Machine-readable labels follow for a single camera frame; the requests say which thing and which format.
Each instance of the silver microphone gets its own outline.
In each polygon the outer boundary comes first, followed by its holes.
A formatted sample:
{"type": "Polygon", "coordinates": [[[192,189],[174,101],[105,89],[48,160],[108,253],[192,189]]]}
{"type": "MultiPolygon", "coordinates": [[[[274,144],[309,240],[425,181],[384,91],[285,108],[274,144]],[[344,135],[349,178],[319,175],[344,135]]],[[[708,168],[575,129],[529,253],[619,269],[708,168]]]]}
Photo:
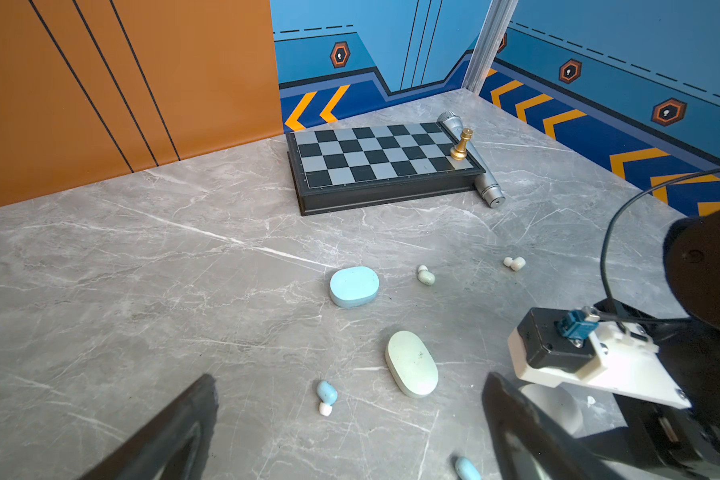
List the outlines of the silver microphone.
{"type": "MultiPolygon", "coordinates": [[[[442,125],[444,125],[456,139],[461,138],[461,131],[464,129],[464,124],[461,123],[461,118],[454,112],[443,112],[438,117],[438,121],[442,123],[442,125]]],[[[496,181],[493,174],[490,172],[490,169],[485,164],[485,160],[483,160],[482,156],[480,156],[478,149],[472,145],[471,141],[467,142],[467,151],[478,161],[478,163],[480,163],[480,166],[485,169],[484,174],[480,174],[474,179],[474,187],[478,189],[478,193],[480,193],[480,196],[483,197],[483,200],[488,202],[488,206],[490,208],[496,208],[505,200],[504,194],[501,192],[501,187],[499,187],[499,183],[496,181]]]]}

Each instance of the gold chess rook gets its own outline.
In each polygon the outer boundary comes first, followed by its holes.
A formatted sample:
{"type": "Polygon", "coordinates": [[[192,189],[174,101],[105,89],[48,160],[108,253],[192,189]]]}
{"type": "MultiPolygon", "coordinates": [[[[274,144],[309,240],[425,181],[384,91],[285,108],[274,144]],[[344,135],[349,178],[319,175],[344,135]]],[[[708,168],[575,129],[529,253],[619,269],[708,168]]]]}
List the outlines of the gold chess rook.
{"type": "Polygon", "coordinates": [[[455,147],[451,147],[451,157],[454,160],[463,160],[467,157],[467,142],[472,138],[472,129],[465,128],[461,131],[461,141],[455,147]]]}

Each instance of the marble tabletop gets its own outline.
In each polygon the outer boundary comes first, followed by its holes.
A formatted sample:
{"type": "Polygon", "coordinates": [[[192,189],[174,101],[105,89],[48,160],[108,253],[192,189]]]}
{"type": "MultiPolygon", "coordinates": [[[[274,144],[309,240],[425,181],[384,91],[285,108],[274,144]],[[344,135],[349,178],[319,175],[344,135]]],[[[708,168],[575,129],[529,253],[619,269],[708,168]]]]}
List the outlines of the marble tabletop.
{"type": "MultiPolygon", "coordinates": [[[[602,236],[636,188],[465,90],[322,128],[444,110],[474,129],[502,207],[471,191],[299,216],[279,136],[0,208],[0,478],[76,478],[209,372],[220,408],[204,478],[456,478],[456,454],[498,479],[486,375],[521,384],[507,338],[532,306],[602,299],[602,236]],[[378,297],[339,309],[328,280],[357,265],[378,273],[378,297]],[[385,366],[398,330],[438,365],[426,398],[385,366]],[[338,390],[327,418],[320,379],[338,390]]],[[[617,298],[682,313],[661,266],[680,217],[653,197],[622,217],[617,298]]],[[[622,425],[610,394],[567,388],[580,435],[622,425]]]]}

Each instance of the screw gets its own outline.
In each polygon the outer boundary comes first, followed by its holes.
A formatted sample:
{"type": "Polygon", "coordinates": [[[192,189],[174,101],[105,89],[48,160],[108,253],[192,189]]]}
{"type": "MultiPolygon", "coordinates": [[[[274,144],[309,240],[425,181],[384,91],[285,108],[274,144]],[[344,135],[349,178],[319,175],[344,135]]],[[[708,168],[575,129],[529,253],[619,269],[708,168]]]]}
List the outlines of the screw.
{"type": "Polygon", "coordinates": [[[699,264],[704,261],[704,253],[700,250],[691,250],[683,254],[682,258],[690,264],[699,264]]]}

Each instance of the cable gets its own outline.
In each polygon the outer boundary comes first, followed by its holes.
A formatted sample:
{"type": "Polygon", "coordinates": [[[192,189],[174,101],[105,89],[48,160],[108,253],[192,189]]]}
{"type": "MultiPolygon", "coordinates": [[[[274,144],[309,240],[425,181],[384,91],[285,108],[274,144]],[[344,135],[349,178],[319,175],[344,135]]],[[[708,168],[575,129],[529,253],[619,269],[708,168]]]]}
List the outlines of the cable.
{"type": "MultiPolygon", "coordinates": [[[[608,254],[608,243],[610,242],[610,237],[614,232],[614,225],[616,224],[616,220],[619,219],[619,217],[624,213],[624,210],[629,208],[632,204],[634,204],[636,201],[638,201],[641,197],[645,197],[646,195],[650,194],[654,190],[658,190],[659,188],[666,187],[667,185],[674,185],[678,184],[680,182],[683,182],[685,180],[691,180],[692,178],[698,178],[698,177],[704,177],[706,175],[714,175],[714,174],[720,174],[720,168],[715,168],[714,170],[705,170],[703,172],[696,172],[694,174],[688,174],[683,175],[682,177],[678,177],[672,180],[668,180],[666,182],[663,182],[662,184],[658,184],[655,187],[651,187],[647,190],[643,190],[642,192],[638,193],[634,197],[630,198],[624,205],[622,205],[621,208],[615,213],[614,217],[610,219],[610,223],[608,224],[608,229],[605,231],[605,237],[603,238],[603,249],[600,252],[600,278],[603,281],[603,288],[605,289],[605,295],[608,301],[611,304],[614,304],[614,295],[610,291],[610,284],[608,283],[608,277],[605,272],[605,263],[606,263],[606,255],[608,254]]],[[[661,320],[662,322],[677,322],[677,321],[688,321],[687,319],[665,319],[661,320]]]]}

